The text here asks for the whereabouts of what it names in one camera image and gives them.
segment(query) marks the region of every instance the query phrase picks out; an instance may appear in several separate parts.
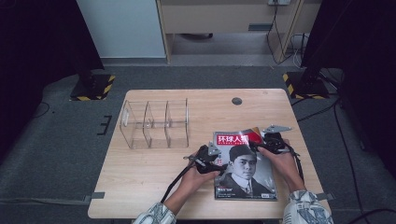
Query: acrylic divider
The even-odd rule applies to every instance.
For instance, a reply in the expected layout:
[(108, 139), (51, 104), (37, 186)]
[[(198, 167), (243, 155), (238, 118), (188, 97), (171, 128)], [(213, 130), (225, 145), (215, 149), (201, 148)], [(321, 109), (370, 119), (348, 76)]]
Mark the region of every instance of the acrylic divider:
[(120, 130), (129, 148), (188, 147), (188, 101), (125, 101)]

